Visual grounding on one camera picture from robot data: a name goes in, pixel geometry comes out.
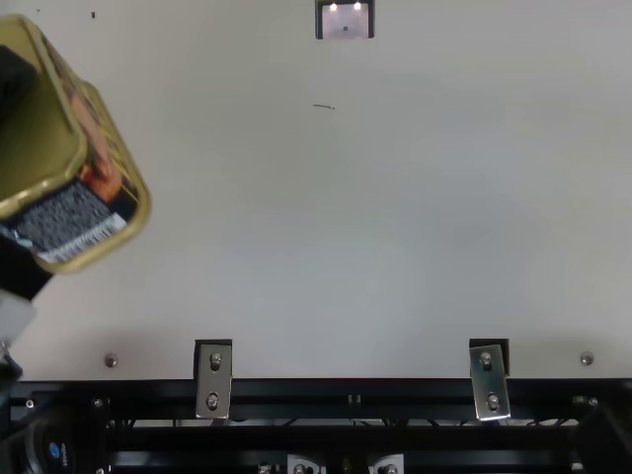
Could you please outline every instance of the bolt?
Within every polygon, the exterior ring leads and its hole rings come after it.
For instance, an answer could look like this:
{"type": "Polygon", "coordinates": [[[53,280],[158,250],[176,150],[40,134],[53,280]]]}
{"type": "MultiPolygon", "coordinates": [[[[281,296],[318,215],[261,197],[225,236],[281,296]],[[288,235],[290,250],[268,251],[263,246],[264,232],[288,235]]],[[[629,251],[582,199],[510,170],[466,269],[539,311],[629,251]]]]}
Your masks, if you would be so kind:
{"type": "Polygon", "coordinates": [[[501,402],[496,395],[490,393],[489,397],[487,397],[487,406],[492,412],[495,412],[501,406],[501,402]]]}
{"type": "Polygon", "coordinates": [[[492,355],[490,353],[481,353],[480,359],[484,370],[490,370],[492,368],[492,355]]]}
{"type": "Polygon", "coordinates": [[[221,365],[221,354],[214,353],[210,355],[210,369],[213,372],[219,370],[219,366],[221,365]]]}
{"type": "Polygon", "coordinates": [[[119,363],[119,358],[116,354],[106,354],[106,356],[103,357],[103,363],[109,368],[115,368],[119,363]]]}
{"type": "Polygon", "coordinates": [[[217,405],[219,405],[219,397],[215,392],[210,392],[206,398],[206,406],[208,407],[208,410],[214,412],[217,410],[217,405]]]}
{"type": "Polygon", "coordinates": [[[580,354],[580,359],[583,365],[591,365],[594,362],[594,355],[590,351],[583,351],[580,354]]]}

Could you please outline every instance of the gold tin lid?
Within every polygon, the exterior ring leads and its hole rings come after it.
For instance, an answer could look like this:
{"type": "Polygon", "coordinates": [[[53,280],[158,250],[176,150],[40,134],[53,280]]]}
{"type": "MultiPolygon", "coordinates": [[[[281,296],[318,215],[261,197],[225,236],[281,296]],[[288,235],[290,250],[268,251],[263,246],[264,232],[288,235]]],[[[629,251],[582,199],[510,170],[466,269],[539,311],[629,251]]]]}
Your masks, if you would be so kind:
{"type": "Polygon", "coordinates": [[[87,139],[71,114],[40,29],[23,16],[0,17],[5,44],[38,72],[33,88],[0,123],[0,220],[72,180],[87,139]]]}
{"type": "Polygon", "coordinates": [[[90,100],[97,109],[97,113],[106,121],[109,129],[114,134],[112,139],[116,143],[118,149],[122,152],[121,158],[123,159],[123,163],[120,164],[124,167],[124,173],[129,178],[129,181],[134,185],[137,194],[136,211],[122,230],[114,234],[109,239],[100,242],[98,245],[95,245],[81,254],[76,255],[67,262],[51,264],[36,256],[38,265],[45,270],[56,274],[75,272],[90,264],[95,259],[99,259],[107,255],[118,245],[122,244],[126,240],[129,240],[142,229],[147,222],[149,211],[151,210],[151,197],[149,190],[147,189],[145,182],[142,180],[140,172],[138,171],[138,168],[136,168],[136,164],[131,159],[131,155],[125,147],[119,131],[110,117],[110,113],[106,109],[103,99],[101,98],[101,94],[99,94],[99,91],[92,84],[85,81],[82,81],[82,84],[86,88],[86,91],[90,96],[90,100]]]}

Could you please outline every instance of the white table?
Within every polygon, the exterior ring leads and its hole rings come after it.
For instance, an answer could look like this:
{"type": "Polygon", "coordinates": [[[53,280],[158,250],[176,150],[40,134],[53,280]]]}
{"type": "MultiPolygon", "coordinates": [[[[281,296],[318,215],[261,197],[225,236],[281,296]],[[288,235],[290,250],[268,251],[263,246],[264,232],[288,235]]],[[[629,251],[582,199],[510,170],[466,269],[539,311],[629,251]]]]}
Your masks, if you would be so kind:
{"type": "Polygon", "coordinates": [[[36,299],[27,379],[189,378],[218,338],[236,377],[466,377],[487,337],[512,376],[632,375],[631,2],[377,0],[342,42],[311,0],[0,12],[101,90],[154,207],[36,299]]]}

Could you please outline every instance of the tin label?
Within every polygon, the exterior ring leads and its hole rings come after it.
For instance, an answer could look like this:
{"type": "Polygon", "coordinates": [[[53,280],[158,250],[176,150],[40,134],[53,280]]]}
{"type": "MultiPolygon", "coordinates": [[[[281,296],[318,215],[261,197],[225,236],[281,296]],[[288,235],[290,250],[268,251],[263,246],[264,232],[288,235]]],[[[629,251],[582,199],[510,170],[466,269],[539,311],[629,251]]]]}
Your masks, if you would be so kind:
{"type": "Polygon", "coordinates": [[[126,152],[90,89],[42,36],[88,152],[77,178],[0,222],[5,235],[51,264],[62,264],[120,232],[138,207],[126,152]]]}

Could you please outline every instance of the tin can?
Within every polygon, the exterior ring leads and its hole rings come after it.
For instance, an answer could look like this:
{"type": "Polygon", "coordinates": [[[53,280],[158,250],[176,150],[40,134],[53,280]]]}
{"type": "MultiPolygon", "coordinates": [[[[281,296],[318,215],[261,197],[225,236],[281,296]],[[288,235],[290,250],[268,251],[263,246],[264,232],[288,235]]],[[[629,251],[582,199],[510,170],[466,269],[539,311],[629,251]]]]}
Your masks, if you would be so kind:
{"type": "Polygon", "coordinates": [[[78,270],[142,228],[149,192],[97,90],[36,25],[0,18],[0,44],[38,72],[0,123],[0,235],[49,272],[78,270]]]}

